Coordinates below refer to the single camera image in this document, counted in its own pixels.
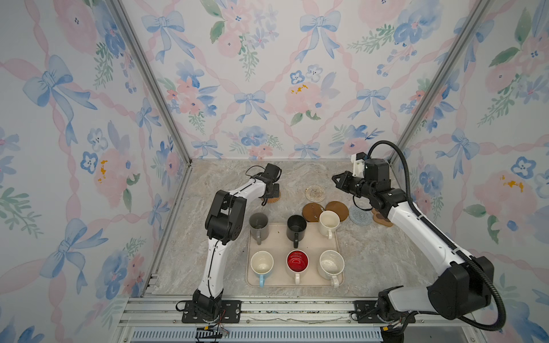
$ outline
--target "gray marble surface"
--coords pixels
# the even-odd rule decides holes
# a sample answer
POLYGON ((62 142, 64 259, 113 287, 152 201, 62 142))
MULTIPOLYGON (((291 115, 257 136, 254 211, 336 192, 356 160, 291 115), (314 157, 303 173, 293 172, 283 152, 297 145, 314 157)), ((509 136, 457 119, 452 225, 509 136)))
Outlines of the gray marble surface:
MULTIPOLYGON (((312 184, 319 184, 326 191, 321 205, 337 200, 352 206, 351 195, 337 189, 331 180, 332 175, 349 170, 350 162, 272 163, 282 169, 278 182, 281 199, 264 207, 261 207, 260 200, 248 201, 244 227, 228 255, 224 295, 377 296, 379 291, 392 286, 420 286, 434 281, 435 271, 427 258, 397 226, 388 228, 374 222, 367 227, 359 227, 347 219, 337 231, 339 249, 345 258, 345 282, 338 289, 249 286, 245 274, 250 215, 263 212, 270 222, 285 222, 289 216, 301 214, 303 206, 310 202, 305 198, 305 189, 312 184)), ((208 238, 204 222, 214 195, 219 189, 229 191, 246 183, 249 178, 244 172, 254 164, 265 166, 267 162, 221 160, 193 163, 191 178, 181 202, 183 207, 161 260, 154 294, 191 295, 195 291, 206 263, 208 238)), ((368 201, 358 199, 357 204, 367 207, 368 201)))

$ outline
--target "white mug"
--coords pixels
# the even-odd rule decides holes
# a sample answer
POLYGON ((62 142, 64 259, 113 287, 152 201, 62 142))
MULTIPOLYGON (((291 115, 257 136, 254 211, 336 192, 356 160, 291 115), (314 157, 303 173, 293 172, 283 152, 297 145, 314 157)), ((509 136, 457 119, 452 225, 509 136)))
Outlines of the white mug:
POLYGON ((340 253, 334 250, 326 250, 320 255, 318 273, 324 279, 332 281, 332 287, 339 287, 338 275, 343 273, 345 260, 340 253))
POLYGON ((340 223, 338 214, 334 211, 324 211, 320 214, 318 221, 320 222, 318 231, 328 239, 332 239, 340 223))
POLYGON ((307 271, 307 269, 309 268, 309 257, 307 256, 307 254, 302 251, 302 250, 292 250, 290 251, 290 253, 288 254, 288 256, 286 256, 286 272, 288 273, 288 275, 290 275, 290 277, 292 279, 294 279, 294 283, 295 285, 299 285, 299 283, 301 282, 301 277, 303 276, 303 274, 305 274, 305 272, 307 271), (290 260, 290 255, 294 254, 297 252, 297 257, 294 257, 298 260, 300 260, 300 262, 302 263, 295 263, 295 261, 291 261, 290 260))
POLYGON ((259 287, 263 287, 265 279, 271 275, 274 264, 273 256, 267 251, 258 251, 251 257, 251 270, 259 277, 259 287))

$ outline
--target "mug with blue handle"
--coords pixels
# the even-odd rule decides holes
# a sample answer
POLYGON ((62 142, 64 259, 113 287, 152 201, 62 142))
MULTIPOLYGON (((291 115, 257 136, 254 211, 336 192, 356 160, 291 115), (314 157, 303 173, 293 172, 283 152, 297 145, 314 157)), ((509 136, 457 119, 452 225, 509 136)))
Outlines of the mug with blue handle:
POLYGON ((259 277, 259 287, 265 285, 265 279, 271 275, 274 264, 273 256, 267 251, 258 251, 251 257, 251 270, 259 277))

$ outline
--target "black mug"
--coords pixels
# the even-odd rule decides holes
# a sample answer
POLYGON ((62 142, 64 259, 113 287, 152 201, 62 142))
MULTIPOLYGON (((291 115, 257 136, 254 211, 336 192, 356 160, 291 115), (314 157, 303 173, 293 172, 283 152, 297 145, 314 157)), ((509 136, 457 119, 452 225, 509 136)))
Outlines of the black mug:
POLYGON ((294 242, 294 249, 298 248, 299 241, 305 236, 305 229, 307 228, 307 221, 300 215, 293 215, 288 218, 288 229, 286 230, 286 236, 289 240, 294 242))

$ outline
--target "beige tray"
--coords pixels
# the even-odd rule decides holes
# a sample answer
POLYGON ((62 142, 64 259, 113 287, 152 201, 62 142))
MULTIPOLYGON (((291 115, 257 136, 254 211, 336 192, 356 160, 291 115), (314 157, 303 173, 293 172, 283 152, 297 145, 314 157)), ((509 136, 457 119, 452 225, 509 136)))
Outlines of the beige tray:
MULTIPOLYGON (((326 250, 339 252, 338 237, 328 239, 318 232, 320 223, 307 223, 305 236, 299 242, 299 250, 304 251, 309 257, 309 267, 301 277, 299 286, 294 284, 294 279, 286 272, 286 257, 294 250, 294 243, 286 236, 286 223, 269 223, 269 237, 257 245, 255 238, 250 235, 248 241, 248 267, 246 269, 246 282, 250 286, 259 287, 259 278, 250 267, 251 257, 258 251, 268 251, 273 255, 274 266, 272 274, 265 279, 264 287, 302 287, 302 286, 332 286, 330 280, 326 280, 318 274, 317 266, 320 255, 326 250)), ((338 275, 339 284, 343 284, 343 273, 338 275)))

